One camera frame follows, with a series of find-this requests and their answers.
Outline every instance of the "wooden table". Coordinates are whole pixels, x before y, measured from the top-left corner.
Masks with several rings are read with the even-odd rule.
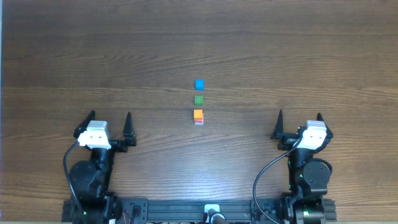
[[[2,220],[58,221],[62,157],[90,112],[138,146],[117,154],[122,197],[250,199],[296,131],[322,112],[335,134],[327,198],[341,221],[398,219],[396,1],[5,0]],[[205,91],[194,90],[204,79]],[[204,96],[205,125],[193,124]],[[69,166],[89,158],[72,152]],[[287,189],[286,161],[258,186]]]

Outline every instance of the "small colored cube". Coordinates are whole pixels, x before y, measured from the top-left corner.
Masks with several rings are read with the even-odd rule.
[[[203,96],[195,96],[195,106],[203,106]]]
[[[193,119],[203,121],[203,110],[193,110]]]
[[[195,80],[195,89],[196,90],[204,90],[205,89],[205,81]]]

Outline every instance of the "wooden tabletop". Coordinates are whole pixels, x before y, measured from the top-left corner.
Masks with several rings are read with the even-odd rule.
[[[137,147],[111,189],[148,199],[250,199],[296,131],[321,112],[335,137],[326,198],[341,221],[398,220],[397,1],[5,0],[2,220],[59,221],[62,158],[90,110]],[[194,80],[205,81],[195,91]],[[193,122],[203,95],[205,125]],[[90,152],[72,152],[69,167]],[[258,196],[288,191],[286,161]]]

